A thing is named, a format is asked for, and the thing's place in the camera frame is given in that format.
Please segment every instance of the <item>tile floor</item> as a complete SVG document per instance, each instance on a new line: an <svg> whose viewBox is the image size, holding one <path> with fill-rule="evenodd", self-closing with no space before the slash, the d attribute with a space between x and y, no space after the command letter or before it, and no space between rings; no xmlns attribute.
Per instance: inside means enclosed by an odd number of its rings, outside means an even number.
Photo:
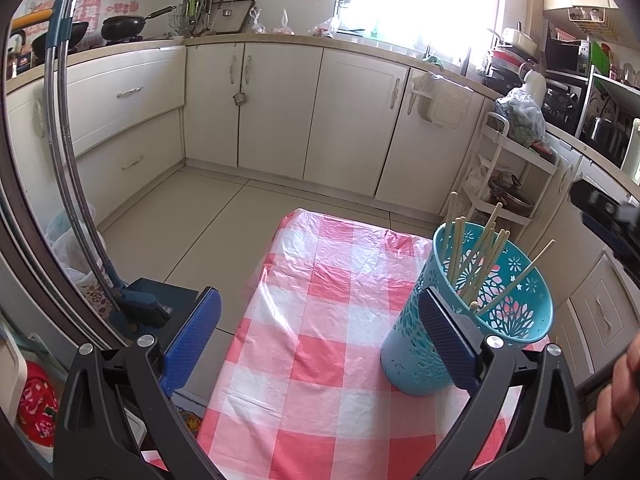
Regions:
<svg viewBox="0 0 640 480"><path fill-rule="evenodd" d="M186 390L208 400L250 292L249 278L280 220L297 208L423 237L435 226L344 200L227 174L184 167L104 231L121 277L202 290L223 298L222 318Z"/></svg>

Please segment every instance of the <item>finger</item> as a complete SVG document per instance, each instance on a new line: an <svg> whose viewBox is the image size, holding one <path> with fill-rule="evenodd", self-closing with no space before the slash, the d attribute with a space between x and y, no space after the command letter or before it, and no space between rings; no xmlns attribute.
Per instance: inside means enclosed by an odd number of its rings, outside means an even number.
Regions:
<svg viewBox="0 0 640 480"><path fill-rule="evenodd" d="M596 438L596 413L593 412L587 417L582 425L582 436L584 437L584 461L588 465L595 464L602 458L603 452L600 443Z"/></svg>
<svg viewBox="0 0 640 480"><path fill-rule="evenodd" d="M613 411L618 416L622 426L626 426L640 404L640 393L634 383L634 377L629 369L628 358L622 356L613 367L613 382L611 390Z"/></svg>
<svg viewBox="0 0 640 480"><path fill-rule="evenodd" d="M596 438L604 454L611 451L622 432L622 425L613 411L611 390L611 384L604 387L596 406Z"/></svg>
<svg viewBox="0 0 640 480"><path fill-rule="evenodd" d="M626 349L626 358L632 373L640 371L640 334L636 335Z"/></svg>

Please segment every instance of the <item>table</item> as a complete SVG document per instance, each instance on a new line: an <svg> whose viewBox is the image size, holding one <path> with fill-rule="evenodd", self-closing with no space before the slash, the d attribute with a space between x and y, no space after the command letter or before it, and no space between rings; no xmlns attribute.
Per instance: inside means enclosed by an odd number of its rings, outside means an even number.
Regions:
<svg viewBox="0 0 640 480"><path fill-rule="evenodd" d="M428 460L468 395L403 394L380 345L431 243L300 209L282 220L198 434L228 480L408 480ZM495 457L517 396L476 466Z"/></svg>

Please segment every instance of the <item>black pan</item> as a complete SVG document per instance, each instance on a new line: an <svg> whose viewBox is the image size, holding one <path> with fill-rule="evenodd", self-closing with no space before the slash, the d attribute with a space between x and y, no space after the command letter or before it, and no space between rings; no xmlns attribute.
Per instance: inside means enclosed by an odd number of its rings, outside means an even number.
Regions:
<svg viewBox="0 0 640 480"><path fill-rule="evenodd" d="M146 20L152 20L174 10L175 7L165 7L152 12L146 18L142 16L111 16L102 22L102 37L106 41L132 40L145 28Z"/></svg>
<svg viewBox="0 0 640 480"><path fill-rule="evenodd" d="M71 24L71 38L69 39L69 48L75 47L82 41L86 30L89 28L89 22L73 22ZM47 33L39 35L35 40L31 41L31 50L33 55L39 59L44 59L45 44L47 43Z"/></svg>

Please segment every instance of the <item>window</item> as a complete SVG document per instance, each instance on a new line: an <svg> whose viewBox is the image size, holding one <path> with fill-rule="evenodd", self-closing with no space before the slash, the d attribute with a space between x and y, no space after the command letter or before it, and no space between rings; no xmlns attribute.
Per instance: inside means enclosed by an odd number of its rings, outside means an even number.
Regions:
<svg viewBox="0 0 640 480"><path fill-rule="evenodd" d="M499 0L348 0L340 4L340 26L364 29L375 38L439 56L459 66L467 49L481 64L491 45Z"/></svg>

